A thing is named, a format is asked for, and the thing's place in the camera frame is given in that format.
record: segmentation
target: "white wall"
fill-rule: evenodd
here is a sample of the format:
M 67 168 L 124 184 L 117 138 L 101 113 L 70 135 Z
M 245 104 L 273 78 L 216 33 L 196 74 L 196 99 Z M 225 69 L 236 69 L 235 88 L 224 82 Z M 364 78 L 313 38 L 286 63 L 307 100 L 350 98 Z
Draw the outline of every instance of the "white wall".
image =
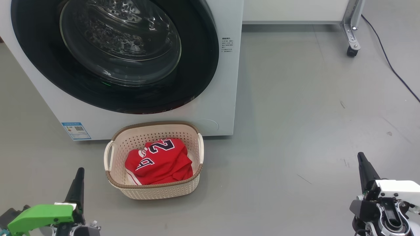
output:
M 244 23 L 341 21 L 348 2 L 348 0 L 245 0 L 243 21 Z

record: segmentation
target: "white washing machine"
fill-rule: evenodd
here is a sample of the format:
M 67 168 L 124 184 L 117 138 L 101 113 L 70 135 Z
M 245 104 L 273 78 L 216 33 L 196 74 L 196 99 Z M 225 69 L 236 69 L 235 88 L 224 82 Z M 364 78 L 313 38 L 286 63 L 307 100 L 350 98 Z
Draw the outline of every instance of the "white washing machine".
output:
M 0 0 L 0 37 L 73 140 L 232 135 L 243 0 Z

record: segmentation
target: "green plastic part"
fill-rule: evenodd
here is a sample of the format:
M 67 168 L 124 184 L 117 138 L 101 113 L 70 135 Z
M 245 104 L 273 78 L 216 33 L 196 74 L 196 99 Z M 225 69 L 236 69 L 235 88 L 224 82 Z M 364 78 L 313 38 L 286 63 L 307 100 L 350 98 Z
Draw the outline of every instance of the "green plastic part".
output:
M 36 228 L 73 221 L 71 205 L 36 205 L 23 211 L 8 228 L 12 236 L 30 236 L 29 231 Z

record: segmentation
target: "laundry basket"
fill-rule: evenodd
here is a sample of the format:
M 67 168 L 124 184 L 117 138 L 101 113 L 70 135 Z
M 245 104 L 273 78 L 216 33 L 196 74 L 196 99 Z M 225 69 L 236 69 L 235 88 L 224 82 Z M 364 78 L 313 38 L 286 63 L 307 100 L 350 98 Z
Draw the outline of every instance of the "laundry basket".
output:
M 153 185 L 131 185 L 127 179 L 125 161 L 133 149 L 143 149 L 146 142 L 159 139 L 181 139 L 192 161 L 193 176 L 187 180 Z M 198 129 L 180 121 L 153 122 L 121 129 L 108 143 L 104 153 L 105 172 L 109 182 L 132 199 L 162 199 L 192 193 L 197 188 L 204 160 L 204 142 Z

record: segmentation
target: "power cord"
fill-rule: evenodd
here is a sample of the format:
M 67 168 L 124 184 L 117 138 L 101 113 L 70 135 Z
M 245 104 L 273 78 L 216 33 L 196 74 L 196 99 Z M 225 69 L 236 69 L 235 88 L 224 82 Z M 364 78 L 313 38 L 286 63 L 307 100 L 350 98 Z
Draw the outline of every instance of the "power cord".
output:
M 383 54 L 385 55 L 386 61 L 388 62 L 389 67 L 391 68 L 392 72 L 394 72 L 394 74 L 400 79 L 400 81 L 405 85 L 405 87 L 408 89 L 408 91 L 411 92 L 411 94 L 417 99 L 418 102 L 420 102 L 419 97 L 417 97 L 417 95 L 411 90 L 411 88 L 407 85 L 407 83 L 398 75 L 398 73 L 394 70 L 394 68 L 391 66 L 391 63 L 389 62 L 388 56 L 386 55 L 385 49 L 383 48 L 381 39 L 379 38 L 378 33 L 376 33 L 375 28 L 372 26 L 372 24 L 365 18 L 364 15 L 362 15 L 362 18 L 366 21 L 366 23 L 368 23 L 370 25 L 370 27 L 372 28 L 373 32 L 375 32 L 376 37 L 379 40 L 379 44 L 381 45 Z
M 370 230 L 366 230 L 366 229 L 358 229 L 356 231 L 356 233 L 354 234 L 354 236 L 357 236 L 359 233 L 370 233 Z

